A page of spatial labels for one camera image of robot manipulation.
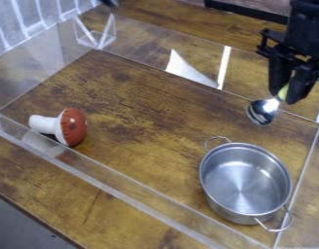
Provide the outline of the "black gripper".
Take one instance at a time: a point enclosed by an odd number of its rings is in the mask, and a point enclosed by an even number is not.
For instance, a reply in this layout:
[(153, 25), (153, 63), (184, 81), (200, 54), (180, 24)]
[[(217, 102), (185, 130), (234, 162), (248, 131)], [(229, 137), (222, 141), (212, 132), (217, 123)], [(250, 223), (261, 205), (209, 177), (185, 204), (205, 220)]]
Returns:
[[(256, 52), (268, 58), (268, 90), (275, 96), (289, 82), (285, 102), (295, 104), (309, 93), (319, 73), (319, 0), (291, 0), (284, 32), (264, 28)], [(301, 65), (296, 55), (308, 56)]]

